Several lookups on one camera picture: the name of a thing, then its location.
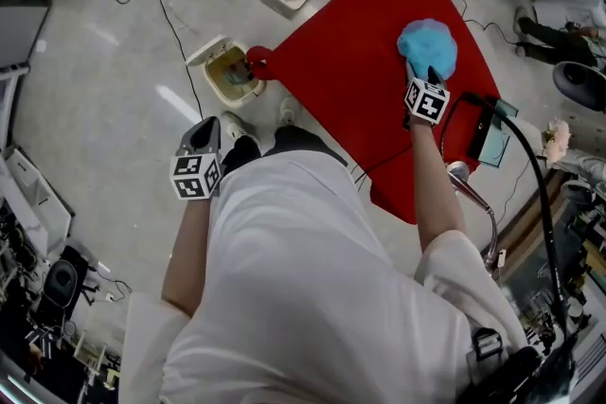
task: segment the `desk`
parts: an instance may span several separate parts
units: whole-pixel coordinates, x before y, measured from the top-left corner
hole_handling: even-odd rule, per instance
[[[417,19],[446,24],[458,45],[448,80],[451,105],[463,91],[499,96],[472,34],[450,0],[331,0],[274,51],[247,53],[259,79],[280,80],[364,170],[410,145],[402,128],[405,59],[396,41]],[[479,108],[459,104],[445,143],[446,161],[478,165],[466,154]],[[441,126],[434,129],[439,138]],[[412,152],[370,172],[371,200],[415,223]]]

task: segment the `gray floor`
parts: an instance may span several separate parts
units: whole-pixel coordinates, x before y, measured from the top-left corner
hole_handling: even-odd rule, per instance
[[[292,19],[260,0],[165,0],[186,54],[218,34],[248,44],[274,47],[329,0],[310,0]],[[461,0],[453,2],[462,9]],[[466,18],[497,22],[510,39],[515,6],[530,0],[467,0]],[[548,66],[518,59],[499,33],[470,26],[501,95],[520,116],[544,126],[560,110],[561,99]],[[42,38],[47,50],[32,60],[21,94],[14,136],[77,216],[73,236],[134,290],[158,293],[183,211],[169,185],[168,163],[191,122],[159,96],[167,88],[195,107],[180,54],[158,0],[120,6],[113,0],[54,0]],[[195,71],[192,76],[207,114],[223,106]],[[241,110],[271,141],[279,101],[278,83]],[[303,126],[323,132],[305,114]],[[472,185],[494,207],[497,218],[526,158],[509,144],[500,169],[481,167]],[[367,201],[369,182],[361,197]],[[535,190],[530,170],[508,205],[510,216]],[[484,246],[487,217],[463,202],[470,237]],[[403,272],[419,260],[412,226],[367,203],[374,227]],[[127,302],[95,305],[90,334],[120,347]],[[75,317],[80,327],[85,316]]]

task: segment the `blue item in container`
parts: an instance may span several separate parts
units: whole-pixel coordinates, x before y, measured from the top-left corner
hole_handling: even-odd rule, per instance
[[[417,78],[427,80],[429,66],[446,81],[456,68],[456,42],[449,28],[434,19],[413,21],[398,38],[398,51],[415,70]]]

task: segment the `black pants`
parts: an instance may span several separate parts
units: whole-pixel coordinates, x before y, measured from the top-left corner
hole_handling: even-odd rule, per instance
[[[528,17],[518,19],[518,25],[525,34],[551,46],[544,47],[532,43],[518,43],[524,48],[527,57],[547,64],[574,61],[586,66],[597,66],[596,58],[592,54],[587,41],[579,35],[541,26],[541,24],[537,24]]]
[[[321,151],[341,162],[344,166],[347,165],[346,161],[337,155],[334,151],[329,149],[327,144],[322,141],[318,135],[309,133],[302,128],[298,128],[293,125],[286,127],[280,127],[276,130],[274,135],[276,144],[274,147],[265,153],[265,157],[274,155],[275,153],[281,153],[283,151],[294,151],[294,150],[310,150],[310,151]],[[257,143],[250,136],[241,136],[236,140],[234,148],[227,153],[223,159],[225,165],[225,172],[223,176],[229,172],[234,171],[236,168],[240,168],[253,160],[257,160],[261,157],[261,151],[258,149]]]

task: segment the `white lid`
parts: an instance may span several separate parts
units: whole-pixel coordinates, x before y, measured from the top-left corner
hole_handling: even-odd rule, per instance
[[[221,34],[189,56],[186,65],[199,66],[204,64],[210,57],[222,54],[226,50],[225,48],[231,44],[232,39]]]

